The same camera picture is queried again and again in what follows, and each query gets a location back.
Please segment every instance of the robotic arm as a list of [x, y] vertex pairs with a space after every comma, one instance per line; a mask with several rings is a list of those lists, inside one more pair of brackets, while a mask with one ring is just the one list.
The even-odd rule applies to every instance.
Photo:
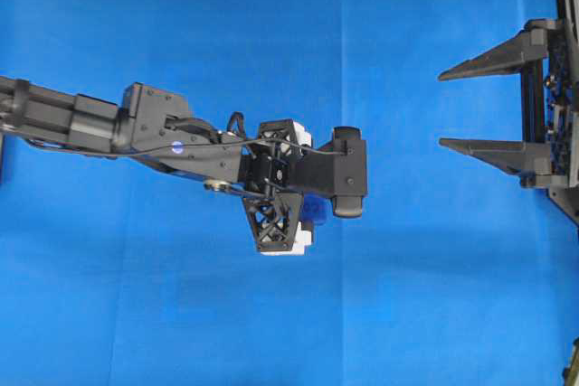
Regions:
[[127, 88], [118, 107], [0, 77], [0, 130], [42, 150], [129, 157], [240, 196], [263, 254], [303, 254], [311, 244], [305, 195], [330, 200], [341, 218], [359, 217], [367, 195], [365, 141], [357, 128], [334, 128], [319, 149], [291, 119], [261, 123], [249, 139], [241, 113], [232, 114], [226, 131], [217, 130], [194, 118], [183, 97], [140, 83]]

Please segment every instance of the blue background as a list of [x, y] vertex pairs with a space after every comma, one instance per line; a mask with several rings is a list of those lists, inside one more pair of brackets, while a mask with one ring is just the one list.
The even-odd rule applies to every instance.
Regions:
[[557, 384], [576, 229], [437, 145], [520, 139], [517, 77], [438, 83], [555, 0], [0, 0], [0, 74], [120, 102], [142, 81], [254, 134], [368, 140], [365, 215], [264, 258], [236, 198], [11, 139], [2, 385]]

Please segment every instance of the blue backdrop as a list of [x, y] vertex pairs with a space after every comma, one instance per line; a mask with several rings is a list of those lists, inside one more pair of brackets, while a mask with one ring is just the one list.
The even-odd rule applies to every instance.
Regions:
[[9, 140], [2, 385], [557, 384], [579, 335], [574, 226], [440, 148], [520, 139], [517, 77], [438, 83], [555, 0], [0, 0], [0, 74], [120, 101], [142, 81], [368, 140], [365, 215], [254, 253], [239, 200]]

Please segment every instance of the gripper jaw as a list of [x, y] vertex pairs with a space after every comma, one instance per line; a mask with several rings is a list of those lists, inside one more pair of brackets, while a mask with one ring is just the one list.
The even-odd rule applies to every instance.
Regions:
[[532, 177], [551, 174], [549, 144], [499, 140], [442, 138], [440, 145], [493, 165], [509, 175]]
[[560, 27], [561, 24], [555, 20], [531, 20], [515, 37], [443, 72], [438, 79], [447, 81], [518, 73], [530, 62], [548, 56], [548, 33]]

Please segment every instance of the wire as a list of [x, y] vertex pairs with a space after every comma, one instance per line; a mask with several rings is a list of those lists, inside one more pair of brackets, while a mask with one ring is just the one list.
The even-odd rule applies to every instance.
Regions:
[[312, 154], [320, 154], [320, 155], [345, 155], [345, 153], [341, 151], [320, 151], [318, 149], [310, 148], [309, 146], [298, 145], [290, 142], [289, 140], [285, 139], [278, 139], [276, 137], [265, 137], [263, 139], [251, 139], [251, 140], [241, 140], [237, 142], [230, 142], [224, 144], [182, 144], [182, 145], [165, 145], [165, 146], [158, 146], [157, 148], [150, 148], [146, 149], [145, 151], [138, 151], [135, 153], [101, 153], [98, 151], [81, 151], [77, 149], [68, 149], [68, 148], [60, 148], [57, 146], [47, 146], [44, 142], [36, 141], [32, 139], [25, 139], [26, 143], [34, 148], [42, 149], [43, 151], [51, 151], [54, 153], [64, 153], [64, 154], [77, 154], [77, 155], [91, 155], [95, 157], [108, 157], [108, 158], [117, 158], [117, 157], [138, 157], [141, 155], [151, 155], [153, 153], [159, 151], [165, 151], [167, 149], [174, 149], [174, 148], [216, 148], [216, 147], [228, 147], [228, 146], [247, 146], [253, 144], [263, 144], [264, 142], [269, 143], [276, 143], [276, 144], [283, 144], [292, 146], [297, 149], [301, 149], [304, 151], [308, 151], [308, 153]]

